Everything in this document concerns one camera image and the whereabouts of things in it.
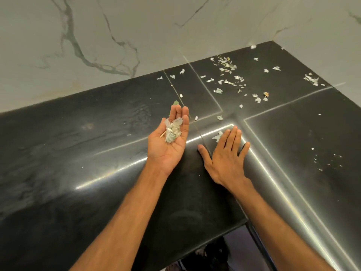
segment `person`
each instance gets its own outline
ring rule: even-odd
[[[189,130],[188,108],[172,105],[169,120],[183,118],[182,134],[172,143],[160,137],[165,118],[148,137],[148,159],[134,187],[114,217],[80,256],[71,271],[130,271],[161,190],[180,161]],[[212,158],[203,145],[198,150],[213,181],[231,192],[252,221],[279,271],[333,270],[262,199],[244,175],[243,160],[250,143],[238,155],[242,132],[236,126],[219,139]]]

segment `open palm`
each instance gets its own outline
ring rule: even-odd
[[[166,130],[165,118],[155,131],[148,136],[148,163],[159,167],[167,176],[173,171],[179,163],[184,149],[186,147],[189,131],[189,110],[187,107],[181,108],[178,105],[172,105],[170,109],[169,122],[182,117],[183,124],[180,127],[182,135],[177,137],[174,142],[167,143],[165,137],[160,137]]]

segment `countertop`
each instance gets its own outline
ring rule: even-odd
[[[176,99],[199,118],[134,270],[160,270],[245,223],[196,151],[212,152],[212,137],[233,125],[251,142],[245,172],[260,194],[336,270],[361,269],[361,109],[322,77],[304,80],[318,75],[274,42],[222,57],[232,74],[215,56],[0,114],[0,269],[67,270],[136,181],[147,135]]]

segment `marble wall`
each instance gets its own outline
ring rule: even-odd
[[[275,40],[361,105],[360,0],[0,0],[0,112]]]

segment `person's right arm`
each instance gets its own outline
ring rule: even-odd
[[[238,156],[241,135],[236,126],[232,131],[227,130],[219,139],[213,159],[203,145],[198,145],[204,166],[214,182],[228,189],[242,205],[279,271],[334,271],[262,199],[245,177],[243,160],[250,143],[244,145]]]

